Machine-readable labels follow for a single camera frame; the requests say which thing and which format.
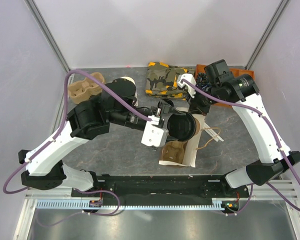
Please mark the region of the single brown paper cup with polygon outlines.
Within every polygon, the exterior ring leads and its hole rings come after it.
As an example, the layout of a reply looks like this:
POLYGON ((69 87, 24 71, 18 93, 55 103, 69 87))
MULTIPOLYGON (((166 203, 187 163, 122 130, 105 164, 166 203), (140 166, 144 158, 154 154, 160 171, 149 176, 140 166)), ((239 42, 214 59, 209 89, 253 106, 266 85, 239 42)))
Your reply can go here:
POLYGON ((190 126, 191 126, 191 133, 192 133, 191 137, 194 137, 199 133, 201 129, 201 125, 200 122, 193 115, 191 115, 190 118, 190 126))

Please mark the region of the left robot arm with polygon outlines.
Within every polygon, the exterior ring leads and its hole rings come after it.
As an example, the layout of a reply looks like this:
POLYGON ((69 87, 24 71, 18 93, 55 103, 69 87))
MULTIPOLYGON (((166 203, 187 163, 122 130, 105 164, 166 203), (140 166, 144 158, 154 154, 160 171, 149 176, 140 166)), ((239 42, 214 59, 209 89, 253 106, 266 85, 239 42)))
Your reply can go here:
POLYGON ((71 168, 63 158, 97 136, 107 134, 111 124, 141 131, 141 143, 151 148, 163 147, 168 141, 184 142, 194 135, 196 122, 188 112, 175 109, 169 101, 161 101, 156 107, 139 107, 137 101, 132 78, 121 77, 106 83, 101 93, 66 114, 59 129, 41 145, 19 152, 19 161, 25 165, 21 183, 38 190, 64 186, 94 197, 100 191, 96 174, 71 168))

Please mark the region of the brown paper bag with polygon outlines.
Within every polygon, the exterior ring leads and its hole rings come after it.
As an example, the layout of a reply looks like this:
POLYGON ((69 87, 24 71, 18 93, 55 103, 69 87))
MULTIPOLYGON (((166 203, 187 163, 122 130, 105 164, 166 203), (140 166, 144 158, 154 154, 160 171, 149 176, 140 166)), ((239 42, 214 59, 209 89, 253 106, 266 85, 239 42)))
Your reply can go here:
POLYGON ((185 154, 182 163, 175 163, 171 161, 160 160, 158 161, 159 165, 162 166, 178 166, 178 167, 196 167, 196 157, 197 151, 205 148, 213 139, 209 139, 203 146, 199 146, 199 141, 201 138, 202 131, 205 131, 205 128, 210 128, 205 123, 205 116, 200 114, 193 114, 193 116, 200 122, 200 131, 197 135, 187 140, 187 145, 185 148, 185 154))

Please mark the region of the cardboard cup carrier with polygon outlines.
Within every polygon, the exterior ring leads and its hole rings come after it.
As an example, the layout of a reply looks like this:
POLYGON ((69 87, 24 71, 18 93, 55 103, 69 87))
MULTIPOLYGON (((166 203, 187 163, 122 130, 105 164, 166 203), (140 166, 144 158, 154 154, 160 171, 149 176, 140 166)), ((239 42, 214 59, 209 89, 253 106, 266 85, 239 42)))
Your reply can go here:
POLYGON ((85 77, 84 80, 76 81, 67 87, 68 96, 76 105, 89 100, 102 92, 102 88, 93 80, 85 77))
POLYGON ((170 141, 161 152, 161 160, 181 164, 183 162, 187 141, 170 141))

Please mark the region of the black plastic cup lid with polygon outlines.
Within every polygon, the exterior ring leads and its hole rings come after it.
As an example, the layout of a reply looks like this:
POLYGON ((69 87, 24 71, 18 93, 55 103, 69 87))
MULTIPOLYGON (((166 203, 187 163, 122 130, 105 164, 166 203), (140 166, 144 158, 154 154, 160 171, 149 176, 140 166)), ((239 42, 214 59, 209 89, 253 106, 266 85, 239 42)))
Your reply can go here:
POLYGON ((172 114, 167 121, 168 134, 180 141, 185 142, 192 138, 191 114, 186 112, 185 115, 172 114))

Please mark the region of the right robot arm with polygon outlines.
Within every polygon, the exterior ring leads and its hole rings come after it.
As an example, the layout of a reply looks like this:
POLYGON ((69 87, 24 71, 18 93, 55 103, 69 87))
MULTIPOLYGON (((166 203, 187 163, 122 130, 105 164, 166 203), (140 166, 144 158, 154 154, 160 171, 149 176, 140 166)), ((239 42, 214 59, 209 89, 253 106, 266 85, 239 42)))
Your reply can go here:
POLYGON ((191 110, 206 115, 216 103, 231 106, 256 147, 257 161, 225 175, 219 184, 223 196, 232 196, 243 185, 262 186, 300 162, 300 152, 292 151, 273 126, 250 74, 235 73, 222 59, 205 66, 197 78, 184 74, 177 84, 186 86, 191 110))

